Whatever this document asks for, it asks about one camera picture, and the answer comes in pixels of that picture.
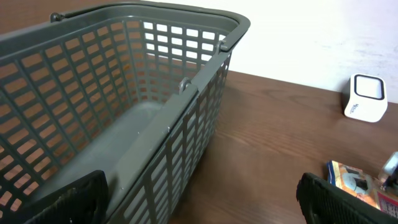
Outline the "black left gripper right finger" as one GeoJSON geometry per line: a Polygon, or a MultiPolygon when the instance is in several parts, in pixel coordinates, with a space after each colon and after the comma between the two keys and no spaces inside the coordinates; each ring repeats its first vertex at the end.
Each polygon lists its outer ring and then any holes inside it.
{"type": "Polygon", "coordinates": [[[397,218],[309,172],[298,182],[296,199],[308,224],[397,224],[397,218]]]}

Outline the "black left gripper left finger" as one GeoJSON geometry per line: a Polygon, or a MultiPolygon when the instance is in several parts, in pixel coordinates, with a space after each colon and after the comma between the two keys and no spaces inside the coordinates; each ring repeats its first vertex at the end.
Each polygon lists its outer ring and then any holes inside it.
{"type": "Polygon", "coordinates": [[[4,217],[8,224],[103,223],[108,207],[108,183],[102,170],[58,189],[4,217]]]}

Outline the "cream snack bag blue edges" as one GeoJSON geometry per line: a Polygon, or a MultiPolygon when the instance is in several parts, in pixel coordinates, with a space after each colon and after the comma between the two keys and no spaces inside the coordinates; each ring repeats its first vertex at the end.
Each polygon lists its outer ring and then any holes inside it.
{"type": "Polygon", "coordinates": [[[329,161],[326,166],[330,184],[397,218],[397,196],[383,190],[379,180],[361,169],[336,161],[329,161]]]}

